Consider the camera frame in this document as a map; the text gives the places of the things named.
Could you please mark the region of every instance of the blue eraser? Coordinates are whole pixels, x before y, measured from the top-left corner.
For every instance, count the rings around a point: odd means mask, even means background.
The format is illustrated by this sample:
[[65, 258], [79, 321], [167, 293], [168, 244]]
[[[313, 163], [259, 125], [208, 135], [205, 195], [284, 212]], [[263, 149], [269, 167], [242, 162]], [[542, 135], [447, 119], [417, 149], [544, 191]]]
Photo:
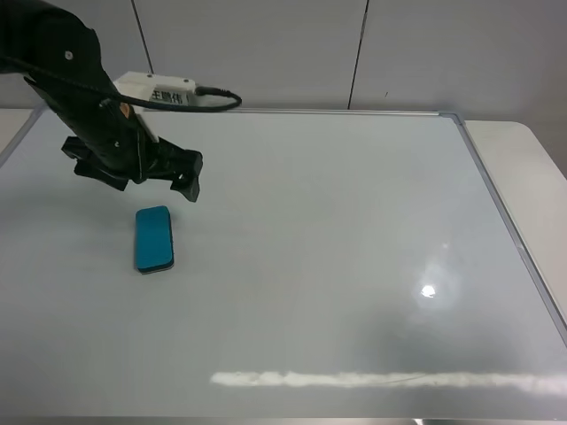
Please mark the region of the blue eraser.
[[165, 206], [136, 213], [136, 268], [140, 273], [167, 270], [174, 265], [171, 217]]

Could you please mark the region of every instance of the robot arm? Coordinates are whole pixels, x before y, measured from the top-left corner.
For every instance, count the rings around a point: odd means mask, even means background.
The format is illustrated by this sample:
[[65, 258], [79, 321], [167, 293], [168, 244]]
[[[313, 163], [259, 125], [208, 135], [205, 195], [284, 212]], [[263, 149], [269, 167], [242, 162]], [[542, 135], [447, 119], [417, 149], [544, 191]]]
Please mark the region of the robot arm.
[[[201, 153], [153, 135], [144, 124], [141, 107], [219, 112], [239, 106], [242, 100], [225, 90], [200, 88], [193, 81], [171, 77], [159, 77], [165, 79], [166, 89], [156, 90], [155, 82], [148, 85], [143, 81], [147, 76], [136, 73], [118, 81], [120, 93], [100, 58], [96, 33], [72, 13], [41, 0], [0, 0], [0, 73], [24, 74], [25, 81], [78, 136], [69, 137], [62, 148], [77, 159], [74, 172], [118, 190], [124, 190], [129, 180], [167, 180], [172, 190], [195, 202]], [[196, 98], [205, 94], [232, 97], [236, 102], [196, 106]]]

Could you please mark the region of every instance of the whiteboard surface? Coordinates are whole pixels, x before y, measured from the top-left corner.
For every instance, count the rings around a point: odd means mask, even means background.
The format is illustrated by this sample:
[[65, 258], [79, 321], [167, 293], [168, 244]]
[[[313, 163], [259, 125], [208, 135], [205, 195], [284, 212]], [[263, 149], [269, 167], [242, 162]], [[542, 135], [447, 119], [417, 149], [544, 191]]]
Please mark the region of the whiteboard surface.
[[[50, 112], [0, 168], [1, 413], [567, 419], [565, 346], [450, 119], [149, 121], [203, 152], [196, 204], [74, 176]], [[142, 276], [155, 205], [175, 266]]]

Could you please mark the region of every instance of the black cable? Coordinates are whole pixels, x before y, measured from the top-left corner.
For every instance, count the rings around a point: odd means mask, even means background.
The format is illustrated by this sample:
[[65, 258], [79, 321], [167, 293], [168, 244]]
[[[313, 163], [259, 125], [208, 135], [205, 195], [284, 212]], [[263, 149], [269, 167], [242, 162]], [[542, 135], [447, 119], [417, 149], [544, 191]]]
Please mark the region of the black cable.
[[188, 106], [188, 105], [181, 105], [181, 104], [160, 104], [157, 102], [151, 102], [149, 100], [142, 100], [136, 99], [135, 97], [124, 96], [121, 93], [111, 91], [104, 91], [98, 89], [96, 87], [90, 86], [88, 84], [83, 84], [82, 82], [68, 80], [65, 77], [57, 75], [51, 71], [46, 69], [40, 68], [39, 66], [31, 65], [28, 62], [24, 62], [23, 60], [19, 60], [16, 58], [10, 58], [7, 56], [0, 56], [0, 61], [8, 62], [11, 65], [17, 66], [24, 71], [31, 72], [31, 73], [38, 73], [44, 77], [51, 78], [52, 80], [59, 81], [67, 86], [75, 87], [76, 89], [81, 89], [83, 91], [87, 91], [89, 93], [100, 95], [101, 97], [106, 97], [108, 99], [115, 100], [117, 102], [123, 102], [125, 104], [132, 104], [135, 106], [141, 106], [143, 108], [155, 109], [158, 111], [169, 111], [169, 112], [223, 112], [228, 111], [230, 109], [237, 108], [242, 104], [242, 98], [232, 93], [228, 90], [223, 89], [216, 89], [214, 87], [204, 87], [204, 86], [197, 86], [195, 88], [195, 95], [196, 96], [218, 96], [218, 97], [227, 97], [230, 99], [234, 99], [235, 102], [232, 104], [221, 104], [218, 106]]

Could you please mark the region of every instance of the white wall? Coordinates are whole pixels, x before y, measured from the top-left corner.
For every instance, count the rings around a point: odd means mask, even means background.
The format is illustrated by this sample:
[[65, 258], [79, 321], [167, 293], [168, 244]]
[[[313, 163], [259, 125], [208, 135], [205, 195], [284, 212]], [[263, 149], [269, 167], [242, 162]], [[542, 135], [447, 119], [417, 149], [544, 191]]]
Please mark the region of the white wall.
[[247, 107], [345, 109], [365, 0], [136, 0], [156, 73]]
[[[129, 0], [49, 0], [97, 31], [103, 67], [111, 78], [149, 71], [144, 45]], [[0, 75], [0, 107], [33, 107], [41, 99], [17, 74]]]

